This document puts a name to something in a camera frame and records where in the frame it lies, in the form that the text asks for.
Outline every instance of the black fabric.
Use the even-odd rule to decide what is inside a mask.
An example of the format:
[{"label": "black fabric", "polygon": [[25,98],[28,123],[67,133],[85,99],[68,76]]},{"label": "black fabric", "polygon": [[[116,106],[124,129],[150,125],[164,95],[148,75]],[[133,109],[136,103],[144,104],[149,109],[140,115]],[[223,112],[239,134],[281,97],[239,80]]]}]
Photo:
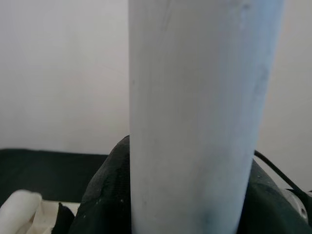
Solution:
[{"label": "black fabric", "polygon": [[120,141],[94,175],[69,234],[130,234],[129,136]]},{"label": "black fabric", "polygon": [[58,216],[51,234],[67,234],[74,218],[72,211],[59,203]]},{"label": "black fabric", "polygon": [[254,161],[238,233],[312,234],[312,229]]},{"label": "black fabric", "polygon": [[92,176],[107,155],[32,150],[0,150],[0,206],[19,189],[43,199],[81,202]]}]

